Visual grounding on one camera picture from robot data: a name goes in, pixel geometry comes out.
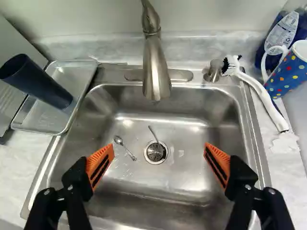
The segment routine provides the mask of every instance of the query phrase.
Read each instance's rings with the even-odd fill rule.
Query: sink drain
[[[167,155],[167,146],[161,141],[157,143],[155,140],[151,140],[144,149],[144,157],[150,164],[163,163]]]

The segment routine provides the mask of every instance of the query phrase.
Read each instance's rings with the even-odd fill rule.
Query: white brush
[[[243,73],[240,70],[240,57],[237,55],[227,55],[224,59],[224,67],[223,67],[223,75],[230,75],[230,76],[237,76],[242,81],[245,81],[254,90],[257,92],[258,96],[260,97],[265,109],[267,110],[269,116],[271,117],[272,121],[276,125],[279,132],[285,132],[289,130],[289,125],[281,113],[276,109],[273,104],[273,101],[269,95],[269,93],[265,90],[265,88],[254,78],[251,76]]]

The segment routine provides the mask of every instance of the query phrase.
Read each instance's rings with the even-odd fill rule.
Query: white marble countertop
[[[267,155],[272,186],[282,192],[296,230],[307,226],[307,180],[299,151],[273,153],[272,141],[278,131],[267,115],[261,101],[252,92]],[[281,100],[276,102],[286,115]],[[47,149],[51,136],[14,131],[0,145],[0,219],[23,227],[20,211],[35,172]]]

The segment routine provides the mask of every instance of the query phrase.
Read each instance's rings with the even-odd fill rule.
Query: spoon
[[[160,144],[160,143],[159,143],[159,140],[158,140],[158,138],[157,138],[157,136],[156,136],[156,134],[154,133],[153,128],[152,128],[151,126],[148,126],[148,128],[149,128],[149,130],[151,131],[151,133],[153,134],[155,140],[158,142],[158,144]]]
[[[131,159],[133,161],[136,161],[137,158],[126,148],[126,146],[124,145],[124,141],[120,136],[114,136],[114,141],[115,143],[117,143],[118,145],[121,145],[122,147],[125,148],[125,150],[128,152],[129,156],[131,157]]]

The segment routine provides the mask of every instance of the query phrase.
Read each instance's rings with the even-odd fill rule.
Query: colorful polka dot cup
[[[307,80],[307,40],[296,41],[291,50],[284,46],[272,46],[270,49],[275,48],[282,50],[284,55],[270,76],[266,74],[265,66],[264,70],[262,68],[266,54],[261,62],[263,78],[268,79],[264,87],[273,99],[284,96]]]

